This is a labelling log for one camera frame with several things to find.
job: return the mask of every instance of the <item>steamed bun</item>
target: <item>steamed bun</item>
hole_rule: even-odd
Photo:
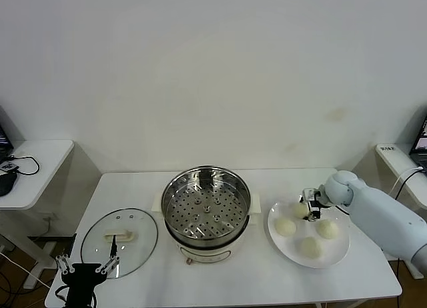
[[[322,245],[314,237],[302,239],[300,253],[308,258],[317,259],[323,255]]]
[[[335,239],[340,234],[340,230],[333,220],[325,219],[316,224],[316,231],[325,239]]]
[[[296,232],[295,223],[286,218],[276,219],[274,221],[274,227],[276,228],[276,231],[284,237],[292,236]]]
[[[303,219],[304,217],[307,217],[310,214],[306,203],[294,204],[292,206],[292,213],[294,214],[295,217],[299,219]]]

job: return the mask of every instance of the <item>round plate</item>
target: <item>round plate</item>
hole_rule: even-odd
[[[140,209],[120,209],[102,217],[87,232],[80,249],[83,263],[108,262],[112,237],[106,234],[116,235],[120,257],[108,279],[126,276],[141,267],[157,243],[157,225],[152,216]]]
[[[303,219],[295,218],[292,214],[292,205],[294,203],[276,203],[268,213],[268,231],[272,236],[274,244],[289,259],[300,265],[311,268],[326,268],[339,263],[350,248],[350,219],[341,213],[335,207],[322,209],[320,220],[334,220],[340,229],[340,234],[335,239],[325,239],[316,231],[316,224],[319,221],[309,222]],[[279,235],[274,227],[274,221],[280,217],[285,217],[294,221],[297,226],[296,233],[291,237]],[[310,259],[302,255],[298,247],[303,238],[314,237],[323,248],[323,255],[318,259]]]

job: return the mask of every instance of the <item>white table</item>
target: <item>white table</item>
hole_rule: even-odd
[[[27,238],[26,232],[4,211],[25,210],[34,206],[46,186],[51,181],[62,162],[73,149],[71,140],[29,140],[14,142],[15,150],[12,155],[16,157],[33,156],[40,164],[40,171],[32,176],[18,175],[13,189],[6,196],[0,197],[0,234],[8,238],[22,251],[34,258],[39,266],[33,272],[38,275],[43,268],[55,267],[55,260],[49,256],[52,245],[40,249],[34,242]],[[12,161],[20,166],[22,172],[33,172],[37,169],[30,159]],[[30,289],[34,279],[28,279],[24,288]]]
[[[389,166],[393,174],[398,177],[406,170],[418,166],[409,158],[411,146],[409,143],[382,143],[376,146],[376,152]],[[415,202],[421,208],[427,209],[427,176],[423,173],[417,173],[406,182],[405,187]]]
[[[260,194],[263,222],[277,201],[297,200],[305,187],[318,187],[335,169],[237,171]],[[108,173],[102,176],[77,228],[71,260],[89,228],[111,211],[136,207],[148,211],[175,173]],[[186,265],[164,222],[155,216],[159,238],[147,262],[133,273],[95,288],[98,307],[203,307],[298,304],[397,296],[402,289],[381,249],[354,225],[343,261],[327,269],[302,267],[284,257],[266,237],[264,224],[250,225],[242,248],[213,264]],[[57,274],[45,300],[62,307],[55,290]]]

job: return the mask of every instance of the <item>white wall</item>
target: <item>white wall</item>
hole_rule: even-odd
[[[0,105],[101,172],[352,169],[412,140],[426,18],[425,0],[0,0]]]

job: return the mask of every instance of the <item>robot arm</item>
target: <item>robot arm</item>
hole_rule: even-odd
[[[349,171],[333,174],[310,193],[306,190],[302,201],[308,203],[309,220],[320,218],[318,209],[343,205],[352,222],[385,252],[411,261],[427,274],[427,223],[403,204]]]

